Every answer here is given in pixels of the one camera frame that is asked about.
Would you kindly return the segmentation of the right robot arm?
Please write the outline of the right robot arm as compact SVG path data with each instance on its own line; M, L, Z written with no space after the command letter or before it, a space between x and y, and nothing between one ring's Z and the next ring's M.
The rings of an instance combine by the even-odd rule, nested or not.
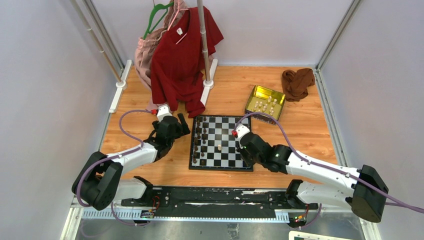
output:
M298 209L303 204L324 204L350 209L368 222L382 220L389 189L372 166L343 167L294 151L282 144L270 146L260 136L234 130L241 158L248 165L260 164L274 173L297 175L317 183L294 179L286 192L286 204Z

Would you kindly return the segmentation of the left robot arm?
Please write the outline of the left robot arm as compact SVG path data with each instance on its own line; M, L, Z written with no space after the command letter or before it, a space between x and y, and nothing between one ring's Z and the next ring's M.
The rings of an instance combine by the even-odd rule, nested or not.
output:
M139 176L121 179L122 175L162 159L176 139L190 134L183 113L158 114L152 125L148 138L132 148L112 154L96 151L89 156L71 187L81 206L101 211L119 200L134 199L142 207L152 203L149 181Z

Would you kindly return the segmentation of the black white chessboard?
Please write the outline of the black white chessboard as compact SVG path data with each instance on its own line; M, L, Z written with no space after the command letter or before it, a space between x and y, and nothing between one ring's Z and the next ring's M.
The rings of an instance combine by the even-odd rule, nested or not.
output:
M232 134L238 121L252 129L251 118L241 115L198 115L193 119L190 170L253 172L254 167L242 160L239 143Z

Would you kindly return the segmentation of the gold metal tin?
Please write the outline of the gold metal tin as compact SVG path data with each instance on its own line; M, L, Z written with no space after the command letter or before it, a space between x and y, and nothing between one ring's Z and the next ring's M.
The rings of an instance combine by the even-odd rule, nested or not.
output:
M286 95L284 93L255 85L245 104L244 113L265 113L266 115L255 114L252 117L262 122L276 125L276 122L272 118L275 120L280 118L285 102Z

